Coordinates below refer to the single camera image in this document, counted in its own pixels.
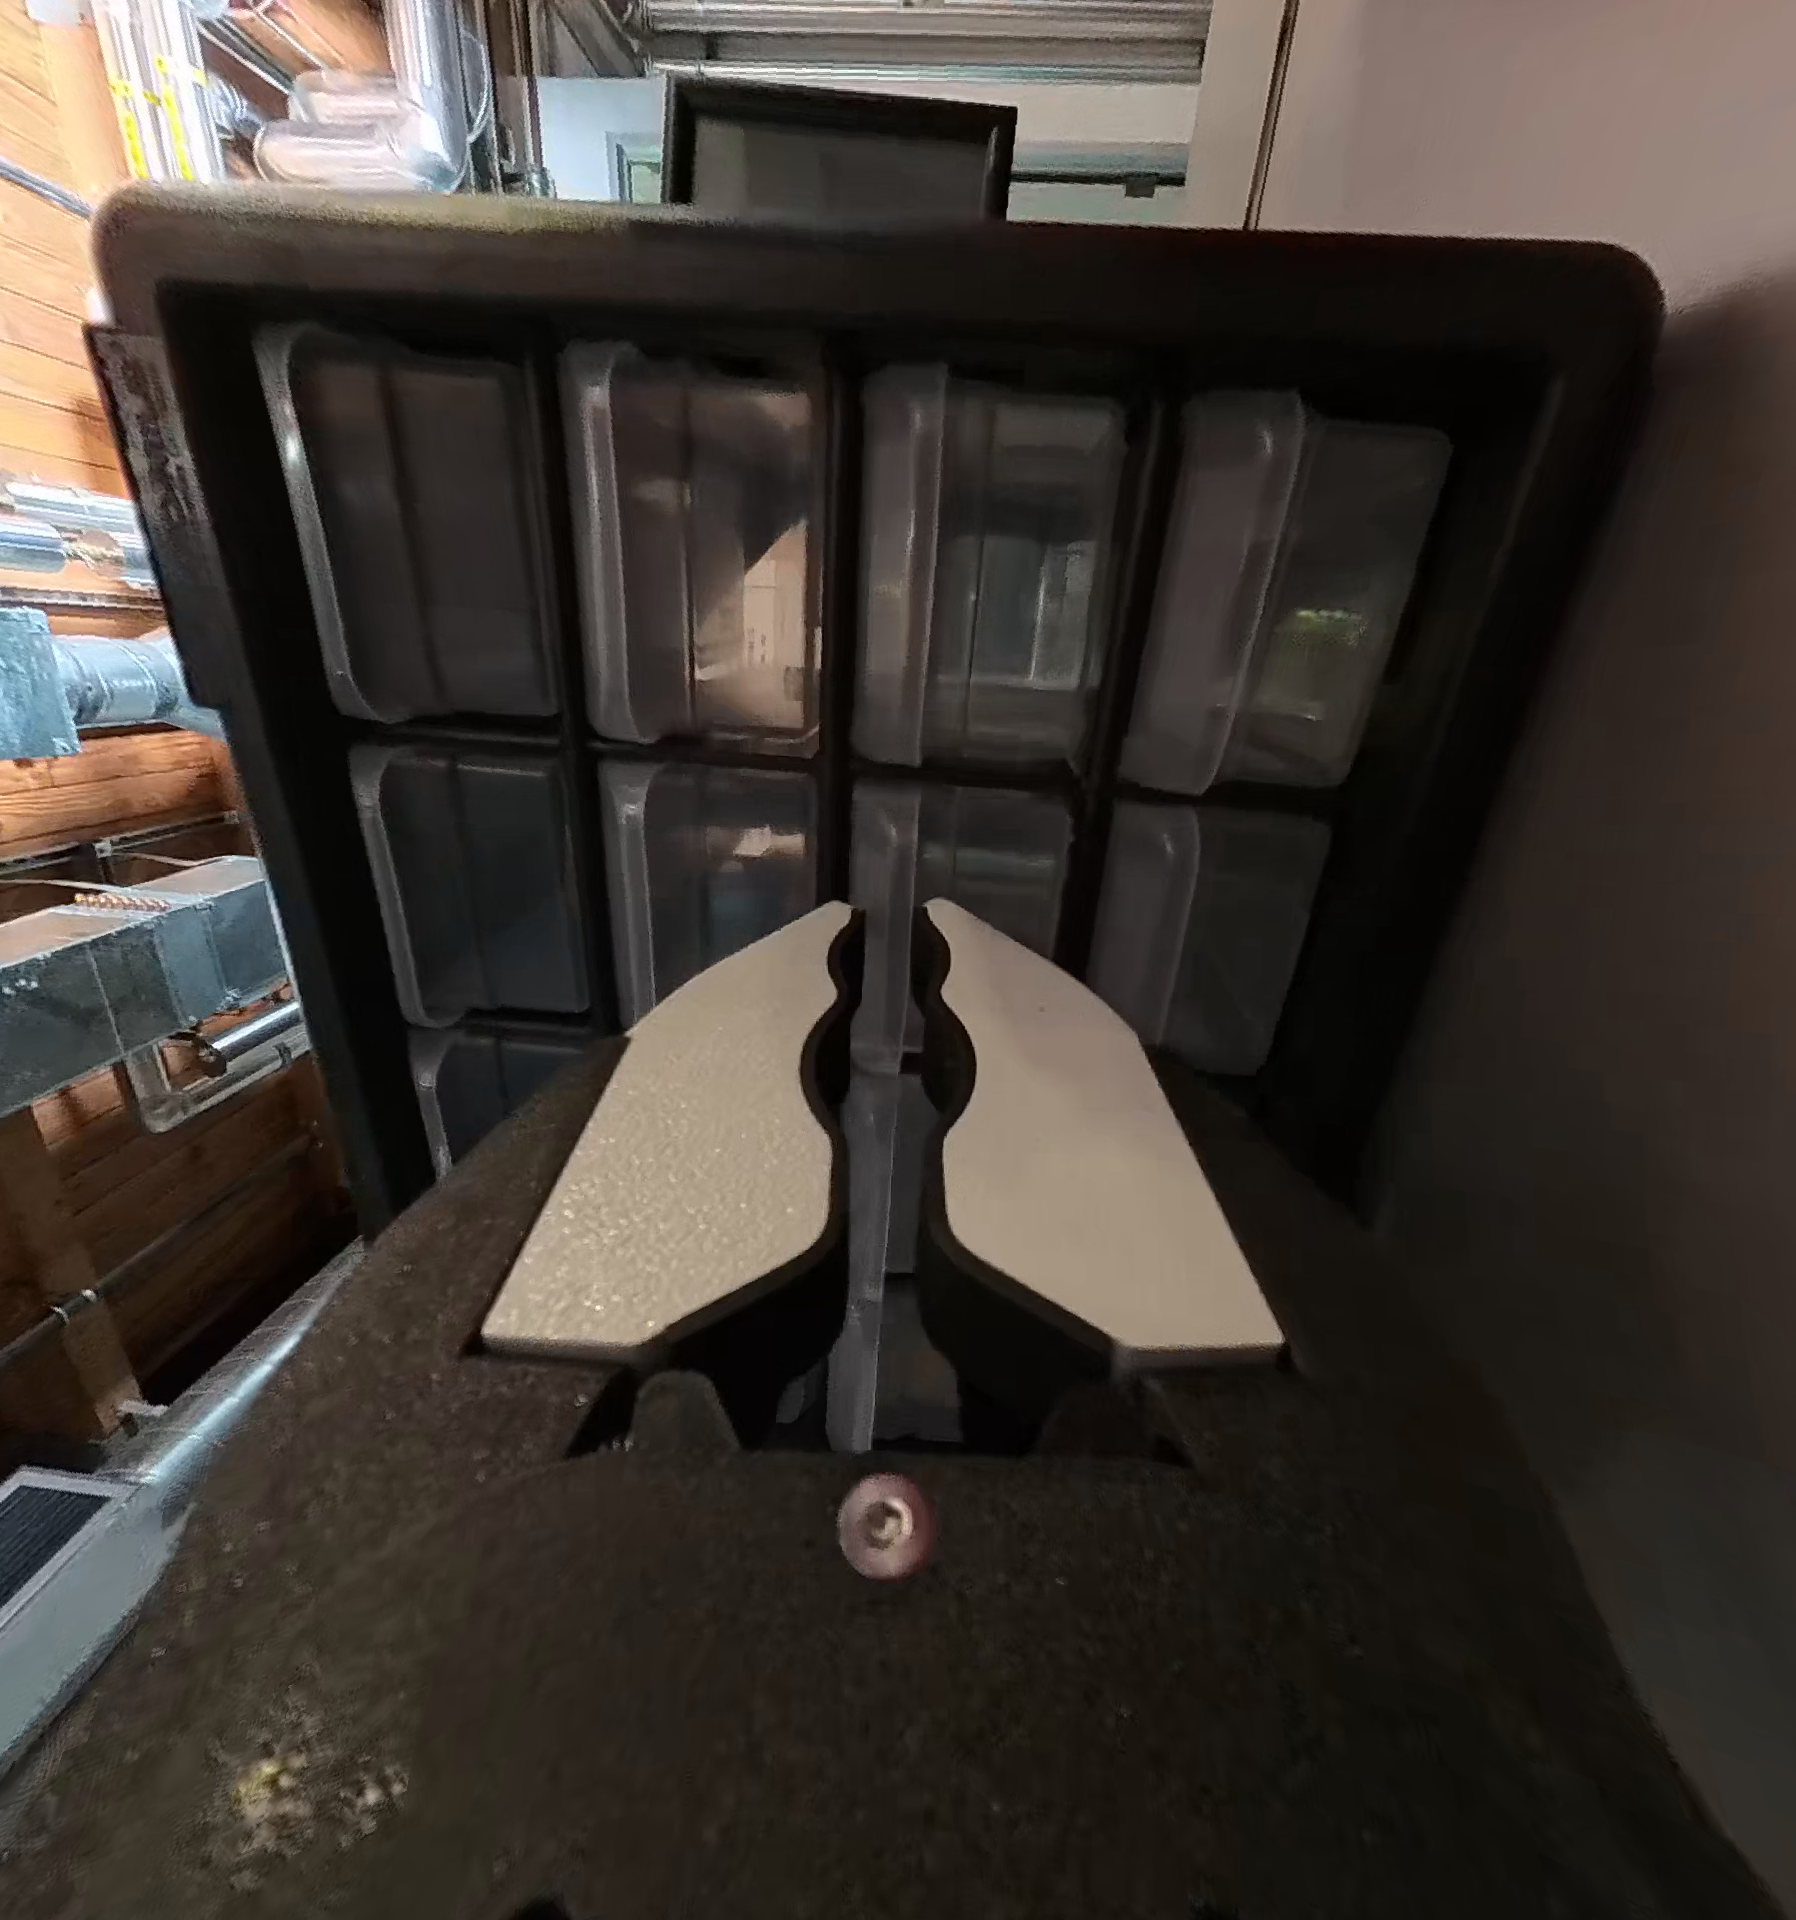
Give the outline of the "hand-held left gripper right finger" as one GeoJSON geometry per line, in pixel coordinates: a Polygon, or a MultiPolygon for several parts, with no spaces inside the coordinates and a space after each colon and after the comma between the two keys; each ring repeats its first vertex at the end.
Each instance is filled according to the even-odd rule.
{"type": "Polygon", "coordinates": [[[1284,1329],[1163,1083],[1083,981],[976,909],[914,909],[937,1133],[921,1303],[957,1374],[1269,1361],[1284,1329]]]}

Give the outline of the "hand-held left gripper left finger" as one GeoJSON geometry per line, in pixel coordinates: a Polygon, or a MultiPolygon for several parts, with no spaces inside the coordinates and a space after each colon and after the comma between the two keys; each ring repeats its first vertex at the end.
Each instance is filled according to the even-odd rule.
{"type": "Polygon", "coordinates": [[[841,1323],[837,1106],[857,1010],[857,909],[828,898],[661,996],[503,1277],[490,1353],[668,1367],[794,1307],[770,1367],[809,1367],[841,1323]]]}

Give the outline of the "black drawer cabinet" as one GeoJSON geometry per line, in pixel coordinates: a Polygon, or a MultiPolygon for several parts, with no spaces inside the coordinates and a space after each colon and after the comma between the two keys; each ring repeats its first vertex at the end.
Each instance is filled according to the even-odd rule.
{"type": "Polygon", "coordinates": [[[1606,244],[1077,227],[1007,220],[706,220],[495,196],[313,187],[119,191],[93,225],[111,322],[92,349],[179,661],[220,705],[310,1001],[364,1231],[430,1159],[405,1013],[348,789],[304,542],[258,388],[262,330],[310,322],[413,349],[550,361],[942,361],[1132,403],[1128,628],[1157,586],[1167,416],[1282,388],[1336,421],[1437,429],[1453,454],[1353,773],[1330,794],[1319,1031],[1272,1112],[1217,1079],[1306,1176],[1362,1209],[1375,1127],[1479,867],[1631,454],[1661,296],[1606,244]]]}

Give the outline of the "white vent unit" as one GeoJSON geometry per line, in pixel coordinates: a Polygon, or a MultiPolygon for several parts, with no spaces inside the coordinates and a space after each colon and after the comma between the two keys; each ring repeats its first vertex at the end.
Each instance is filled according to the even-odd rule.
{"type": "Polygon", "coordinates": [[[21,1467],[0,1484],[0,1781],[141,1613],[227,1437],[361,1252],[352,1239],[327,1259],[106,1467],[21,1467]]]}

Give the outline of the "dark panel on stand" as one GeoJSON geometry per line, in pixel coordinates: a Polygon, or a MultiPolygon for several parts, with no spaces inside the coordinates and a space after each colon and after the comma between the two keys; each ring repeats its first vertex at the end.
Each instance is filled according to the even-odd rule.
{"type": "Polygon", "coordinates": [[[706,220],[1002,220],[1007,101],[668,80],[661,201],[706,220]]]}

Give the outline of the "silver pipe bundle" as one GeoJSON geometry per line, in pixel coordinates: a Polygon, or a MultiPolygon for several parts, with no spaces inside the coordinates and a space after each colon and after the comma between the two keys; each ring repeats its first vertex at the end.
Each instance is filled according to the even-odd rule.
{"type": "Polygon", "coordinates": [[[230,5],[81,5],[133,180],[227,184],[230,140],[262,180],[352,191],[478,187],[495,72],[464,5],[384,5],[390,72],[306,66],[280,119],[234,119],[207,74],[204,29],[230,5]]]}

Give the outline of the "metal air duct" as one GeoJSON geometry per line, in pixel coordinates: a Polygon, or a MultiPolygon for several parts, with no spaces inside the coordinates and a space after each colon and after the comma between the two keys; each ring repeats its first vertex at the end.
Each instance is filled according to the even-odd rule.
{"type": "Polygon", "coordinates": [[[137,640],[56,636],[33,607],[0,607],[0,763],[76,758],[85,733],[171,727],[220,738],[192,704],[164,631],[137,640]]]}
{"type": "Polygon", "coordinates": [[[310,1052],[257,856],[98,882],[0,924],[0,1120],[122,1069],[149,1133],[310,1052]]]}

